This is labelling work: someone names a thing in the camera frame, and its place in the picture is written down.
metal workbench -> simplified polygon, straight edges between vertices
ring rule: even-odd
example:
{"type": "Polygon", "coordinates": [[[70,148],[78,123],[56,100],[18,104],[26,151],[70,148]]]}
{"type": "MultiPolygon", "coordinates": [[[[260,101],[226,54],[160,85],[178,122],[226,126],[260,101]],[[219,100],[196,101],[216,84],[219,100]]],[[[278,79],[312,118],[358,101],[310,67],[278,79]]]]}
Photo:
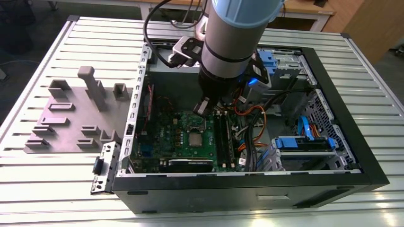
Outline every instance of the metal workbench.
{"type": "MultiPolygon", "coordinates": [[[[143,22],[82,17],[68,21],[0,128],[0,223],[119,226],[404,226],[404,109],[356,45],[340,34],[267,30],[263,44],[315,48],[391,184],[318,208],[134,215],[115,195],[91,196],[98,154],[26,154],[54,79],[83,86],[91,65],[104,87],[136,85],[143,22]]],[[[192,36],[166,22],[155,37],[192,36]]]]}

floor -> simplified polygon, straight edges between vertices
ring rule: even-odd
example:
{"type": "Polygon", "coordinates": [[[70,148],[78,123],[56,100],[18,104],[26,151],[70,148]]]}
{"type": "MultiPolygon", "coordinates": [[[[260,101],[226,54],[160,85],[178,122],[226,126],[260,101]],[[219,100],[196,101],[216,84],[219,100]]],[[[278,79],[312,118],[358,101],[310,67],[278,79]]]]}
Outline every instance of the floor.
{"type": "MultiPolygon", "coordinates": [[[[32,11],[36,16],[36,23],[27,27],[27,31],[34,40],[35,46],[32,51],[22,55],[10,55],[0,51],[0,64],[12,60],[30,60],[40,62],[59,31],[70,15],[88,17],[111,17],[122,19],[142,19],[138,8],[122,6],[104,6],[90,4],[59,3],[59,10],[51,11],[46,1],[35,1],[32,11]]],[[[167,12],[174,19],[182,18],[183,12],[167,12]]],[[[154,20],[168,20],[164,13],[158,12],[154,20]]],[[[394,93],[404,103],[404,57],[396,57],[394,52],[387,52],[382,61],[376,64],[376,70],[384,78],[394,93]]],[[[14,103],[30,81],[36,70],[36,64],[32,62],[10,63],[0,66],[8,75],[8,79],[0,82],[0,124],[7,117],[14,103]]]]}

wire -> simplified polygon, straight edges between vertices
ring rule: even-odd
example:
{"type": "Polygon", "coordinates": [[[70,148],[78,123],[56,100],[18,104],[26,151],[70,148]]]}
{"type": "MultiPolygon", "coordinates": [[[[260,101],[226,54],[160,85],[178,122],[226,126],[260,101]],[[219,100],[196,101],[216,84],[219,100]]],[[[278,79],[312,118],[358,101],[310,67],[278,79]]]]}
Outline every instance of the wire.
{"type": "Polygon", "coordinates": [[[32,62],[32,63],[40,64],[38,61],[15,60],[15,61],[8,61],[8,62],[6,62],[6,63],[2,63],[0,66],[2,66],[2,65],[7,65],[7,64],[10,64],[10,63],[16,63],[16,62],[32,62]]]}
{"type": "MultiPolygon", "coordinates": [[[[240,115],[240,116],[248,115],[248,114],[252,112],[254,109],[260,109],[260,110],[262,110],[262,113],[263,113],[263,115],[264,115],[264,125],[263,125],[263,127],[262,127],[262,131],[260,131],[259,135],[252,139],[254,142],[256,142],[256,141],[262,138],[262,136],[263,136],[264,129],[266,129],[266,125],[267,125],[267,113],[266,113],[266,110],[264,110],[264,108],[263,108],[260,105],[255,105],[247,112],[243,113],[244,115],[240,115]]],[[[246,149],[246,143],[243,143],[243,144],[240,145],[239,149],[240,149],[240,148],[243,148],[242,150],[246,149]]]]}
{"type": "MultiPolygon", "coordinates": [[[[256,147],[267,147],[268,144],[266,143],[255,143],[256,147]]],[[[242,146],[238,148],[238,151],[242,152],[246,149],[246,144],[242,144],[242,146]]]]}
{"type": "Polygon", "coordinates": [[[183,18],[183,21],[182,21],[180,23],[178,23],[176,25],[182,25],[182,24],[186,22],[188,13],[190,13],[190,11],[191,11],[192,3],[194,3],[194,0],[191,0],[190,7],[188,7],[188,10],[187,10],[186,16],[184,16],[184,18],[183,18]]]}
{"type": "Polygon", "coordinates": [[[151,43],[151,40],[150,40],[150,37],[148,37],[148,34],[147,34],[147,26],[150,24],[150,21],[151,21],[151,17],[154,15],[154,13],[160,9],[160,7],[166,4],[171,2],[171,0],[164,0],[163,2],[160,2],[156,7],[152,9],[150,15],[147,15],[146,17],[146,20],[144,20],[144,26],[143,26],[143,35],[144,35],[144,40],[148,44],[148,46],[151,47],[152,49],[152,52],[155,53],[155,55],[158,56],[158,58],[160,59],[160,61],[170,67],[170,68],[174,68],[174,64],[171,64],[166,59],[164,57],[162,56],[162,54],[159,53],[158,49],[155,48],[155,46],[152,45],[151,43]]]}
{"type": "Polygon", "coordinates": [[[204,7],[203,7],[203,10],[202,10],[200,17],[199,17],[198,21],[196,21],[192,25],[186,26],[186,27],[179,27],[179,26],[176,26],[176,25],[172,23],[172,21],[170,21],[171,25],[172,25],[174,27],[176,27],[178,29],[188,29],[188,28],[195,27],[195,26],[198,25],[198,23],[202,21],[204,12],[206,12],[206,10],[207,10],[207,5],[208,5],[208,2],[207,2],[207,1],[206,1],[206,3],[204,3],[204,7]]]}
{"type": "Polygon", "coordinates": [[[286,18],[286,3],[284,3],[283,18],[286,18]]]}
{"type": "Polygon", "coordinates": [[[319,130],[318,130],[318,126],[315,124],[311,124],[310,128],[312,129],[315,136],[322,137],[319,130]]]}

wooden desk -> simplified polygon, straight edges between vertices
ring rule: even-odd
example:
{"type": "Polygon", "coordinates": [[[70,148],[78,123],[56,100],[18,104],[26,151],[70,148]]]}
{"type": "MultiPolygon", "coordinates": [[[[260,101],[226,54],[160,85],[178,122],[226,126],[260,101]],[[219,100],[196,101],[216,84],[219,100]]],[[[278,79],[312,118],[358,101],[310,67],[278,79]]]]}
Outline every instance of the wooden desk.
{"type": "MultiPolygon", "coordinates": [[[[160,3],[162,0],[142,0],[140,10],[142,17],[146,19],[150,9],[160,3]]],[[[194,7],[196,8],[198,0],[194,0],[194,7]]],[[[190,7],[191,0],[172,0],[168,4],[166,4],[162,8],[166,9],[182,9],[187,10],[190,7]]],[[[283,16],[283,9],[280,10],[279,17],[283,16]]],[[[327,3],[322,8],[314,5],[312,0],[287,0],[286,1],[286,17],[290,18],[300,18],[300,19],[312,19],[315,20],[314,25],[311,27],[312,32],[320,32],[323,27],[328,21],[330,16],[335,14],[335,10],[332,6],[327,3]]]]}
{"type": "MultiPolygon", "coordinates": [[[[142,18],[146,19],[150,14],[151,8],[154,8],[162,0],[56,0],[50,1],[52,10],[58,9],[58,1],[62,2],[72,2],[72,3],[88,3],[88,4],[99,4],[99,5],[116,5],[116,6],[131,6],[139,7],[142,12],[142,18]]],[[[191,10],[196,9],[199,0],[194,0],[194,6],[191,10]]],[[[172,0],[168,4],[166,4],[163,9],[182,9],[187,10],[190,7],[191,0],[172,0]]],[[[310,19],[314,20],[312,25],[310,24],[307,30],[312,32],[320,32],[326,23],[328,21],[330,16],[336,13],[332,6],[327,3],[324,8],[314,5],[314,0],[287,0],[286,1],[286,17],[298,18],[298,19],[310,19]]],[[[278,14],[278,17],[283,17],[283,9],[278,14]]]]}

